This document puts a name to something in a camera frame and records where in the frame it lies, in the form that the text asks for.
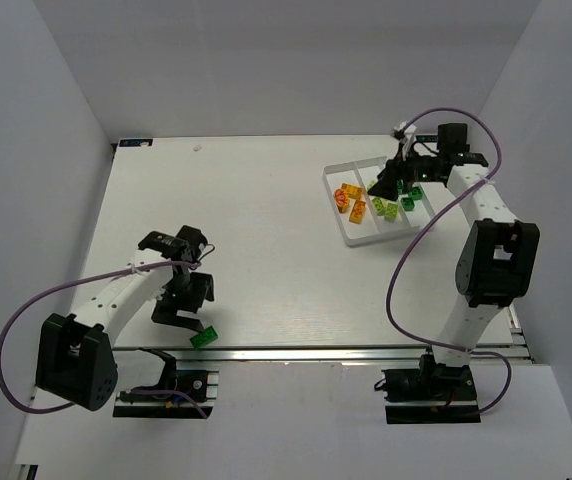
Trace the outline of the green long lego brick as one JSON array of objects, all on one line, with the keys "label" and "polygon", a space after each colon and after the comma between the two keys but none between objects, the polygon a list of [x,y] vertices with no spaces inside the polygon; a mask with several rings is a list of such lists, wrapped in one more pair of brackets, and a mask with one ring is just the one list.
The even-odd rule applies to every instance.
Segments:
[{"label": "green long lego brick", "polygon": [[190,338],[190,343],[192,348],[195,350],[200,350],[208,345],[212,344],[218,339],[218,334],[213,326],[209,326],[205,328],[203,331],[200,331],[193,335]]}]

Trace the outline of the light green square lego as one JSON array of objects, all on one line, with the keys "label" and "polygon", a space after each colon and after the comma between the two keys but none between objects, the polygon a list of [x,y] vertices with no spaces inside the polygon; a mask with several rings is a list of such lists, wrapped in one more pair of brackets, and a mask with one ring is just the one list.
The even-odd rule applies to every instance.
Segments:
[{"label": "light green square lego", "polygon": [[372,197],[371,203],[378,216],[383,216],[387,208],[387,201],[380,197]]}]

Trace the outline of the dark green square lego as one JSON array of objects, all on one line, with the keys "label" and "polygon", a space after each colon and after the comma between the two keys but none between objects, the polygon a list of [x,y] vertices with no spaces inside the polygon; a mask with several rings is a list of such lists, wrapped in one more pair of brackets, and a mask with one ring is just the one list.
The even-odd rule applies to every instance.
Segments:
[{"label": "dark green square lego", "polygon": [[419,185],[413,186],[408,192],[408,197],[414,201],[422,200],[424,197],[422,188]]}]

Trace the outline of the yellow long lego brick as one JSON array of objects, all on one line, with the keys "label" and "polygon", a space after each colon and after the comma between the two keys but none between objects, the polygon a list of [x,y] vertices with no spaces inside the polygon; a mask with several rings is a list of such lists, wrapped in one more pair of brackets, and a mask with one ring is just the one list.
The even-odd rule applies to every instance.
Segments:
[{"label": "yellow long lego brick", "polygon": [[347,197],[349,197],[350,199],[353,199],[353,200],[357,200],[357,201],[359,201],[363,195],[363,188],[362,187],[352,185],[352,184],[348,184],[348,183],[343,183],[341,185],[341,190],[346,194]]}]

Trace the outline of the yellow lego brick slope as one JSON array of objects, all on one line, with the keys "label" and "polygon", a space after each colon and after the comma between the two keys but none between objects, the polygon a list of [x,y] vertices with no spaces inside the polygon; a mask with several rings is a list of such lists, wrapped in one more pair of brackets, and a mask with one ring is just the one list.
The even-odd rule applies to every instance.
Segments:
[{"label": "yellow lego brick slope", "polygon": [[364,201],[356,200],[353,203],[349,215],[349,221],[355,224],[361,224],[365,215],[366,207],[367,205]]}]

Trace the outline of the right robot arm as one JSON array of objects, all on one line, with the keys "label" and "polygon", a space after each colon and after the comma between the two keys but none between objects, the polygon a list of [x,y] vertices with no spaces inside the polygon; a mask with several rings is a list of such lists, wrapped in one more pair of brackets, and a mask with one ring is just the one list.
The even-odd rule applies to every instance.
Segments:
[{"label": "right robot arm", "polygon": [[540,239],[536,224],[520,221],[507,207],[487,160],[471,151],[467,133],[464,123],[442,124],[435,151],[421,155],[412,127],[401,123],[393,133],[398,150],[368,190],[395,200],[420,183],[441,183],[466,218],[470,232],[455,269],[459,296],[429,344],[435,362],[452,368],[468,365],[490,322],[527,293]]}]

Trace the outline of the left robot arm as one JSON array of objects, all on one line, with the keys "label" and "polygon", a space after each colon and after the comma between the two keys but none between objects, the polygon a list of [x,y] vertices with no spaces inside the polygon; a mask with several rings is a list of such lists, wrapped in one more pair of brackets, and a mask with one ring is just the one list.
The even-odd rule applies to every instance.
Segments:
[{"label": "left robot arm", "polygon": [[214,300],[214,278],[200,273],[208,240],[201,230],[184,225],[175,235],[148,233],[123,271],[72,313],[50,315],[42,324],[36,370],[38,388],[90,411],[100,409],[118,380],[113,347],[143,305],[155,302],[151,319],[193,331],[196,349],[217,338],[196,317]]}]

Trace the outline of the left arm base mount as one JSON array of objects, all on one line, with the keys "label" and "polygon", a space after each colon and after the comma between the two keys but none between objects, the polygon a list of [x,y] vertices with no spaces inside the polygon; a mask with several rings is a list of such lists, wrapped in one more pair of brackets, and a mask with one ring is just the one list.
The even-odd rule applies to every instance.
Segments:
[{"label": "left arm base mount", "polygon": [[206,420],[213,412],[220,377],[214,364],[152,348],[118,351],[116,358],[115,418]]}]

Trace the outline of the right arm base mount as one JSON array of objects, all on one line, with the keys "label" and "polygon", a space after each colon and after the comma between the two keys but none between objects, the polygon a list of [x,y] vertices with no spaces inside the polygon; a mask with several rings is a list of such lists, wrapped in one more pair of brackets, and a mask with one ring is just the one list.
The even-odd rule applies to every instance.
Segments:
[{"label": "right arm base mount", "polygon": [[469,367],[459,377],[426,375],[420,368],[387,369],[373,388],[384,394],[389,425],[476,424],[480,407]]}]

